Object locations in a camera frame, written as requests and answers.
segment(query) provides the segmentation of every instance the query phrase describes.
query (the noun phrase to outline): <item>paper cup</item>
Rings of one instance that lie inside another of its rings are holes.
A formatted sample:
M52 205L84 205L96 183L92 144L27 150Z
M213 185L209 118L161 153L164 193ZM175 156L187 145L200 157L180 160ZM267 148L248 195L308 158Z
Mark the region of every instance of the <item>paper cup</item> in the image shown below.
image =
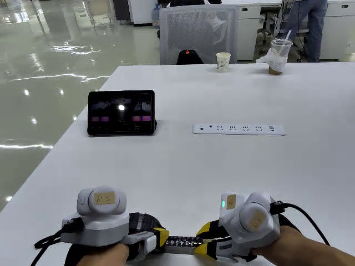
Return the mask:
M217 71L227 72L229 68L230 53L217 53Z

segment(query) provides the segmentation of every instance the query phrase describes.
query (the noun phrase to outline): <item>label sticker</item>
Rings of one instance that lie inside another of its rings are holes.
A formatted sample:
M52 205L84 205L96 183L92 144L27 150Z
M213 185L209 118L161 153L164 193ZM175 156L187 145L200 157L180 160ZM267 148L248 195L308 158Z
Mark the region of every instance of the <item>label sticker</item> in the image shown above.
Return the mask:
M256 210L248 223L249 228L255 231L258 230L265 218L266 215L263 212Z
M236 195L232 194L227 197L227 209L234 209L236 205Z
M94 194L95 205L106 205L115 203L115 192L101 192Z

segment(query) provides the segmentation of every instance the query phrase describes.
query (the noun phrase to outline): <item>black object on chair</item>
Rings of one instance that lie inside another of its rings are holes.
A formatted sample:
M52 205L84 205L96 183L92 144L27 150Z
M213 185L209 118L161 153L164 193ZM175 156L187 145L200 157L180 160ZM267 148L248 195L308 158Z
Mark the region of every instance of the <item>black object on chair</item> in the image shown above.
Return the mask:
M172 0L170 2L171 7L191 6L195 4L205 4L205 1L204 0Z
M195 50L182 50L177 58L177 65L203 65L204 62Z

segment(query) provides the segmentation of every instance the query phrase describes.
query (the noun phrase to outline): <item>hand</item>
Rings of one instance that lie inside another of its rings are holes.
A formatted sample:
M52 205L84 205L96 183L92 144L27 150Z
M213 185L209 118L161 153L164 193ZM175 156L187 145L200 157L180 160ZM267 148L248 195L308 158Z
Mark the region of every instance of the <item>hand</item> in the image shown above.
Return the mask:
M275 265L300 265L297 256L302 252L303 246L309 240L299 231L281 226L280 238L267 247L253 249L255 255L261 255Z
M77 266L124 266L129 255L126 245L117 244L97 255L86 255Z

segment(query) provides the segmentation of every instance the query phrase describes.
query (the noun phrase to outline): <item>office chair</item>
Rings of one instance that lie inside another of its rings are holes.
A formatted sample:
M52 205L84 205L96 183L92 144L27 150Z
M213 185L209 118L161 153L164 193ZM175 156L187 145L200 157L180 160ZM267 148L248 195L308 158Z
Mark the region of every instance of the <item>office chair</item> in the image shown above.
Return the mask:
M236 63L239 8L203 4L160 10L160 64L176 64L182 50L195 50L205 64L216 63L216 53L231 54Z

